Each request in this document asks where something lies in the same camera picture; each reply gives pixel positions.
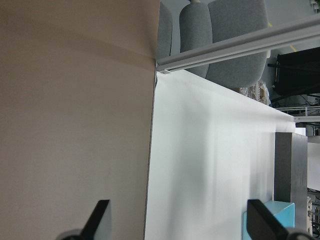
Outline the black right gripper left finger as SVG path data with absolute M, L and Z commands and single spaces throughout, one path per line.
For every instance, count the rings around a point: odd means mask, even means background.
M 80 236 L 84 240 L 110 240 L 112 235 L 112 210 L 109 199 L 99 200 Z

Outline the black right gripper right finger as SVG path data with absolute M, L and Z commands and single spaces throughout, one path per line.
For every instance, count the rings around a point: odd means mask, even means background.
M 246 230 L 252 240 L 286 240 L 289 232 L 259 199 L 247 201 Z

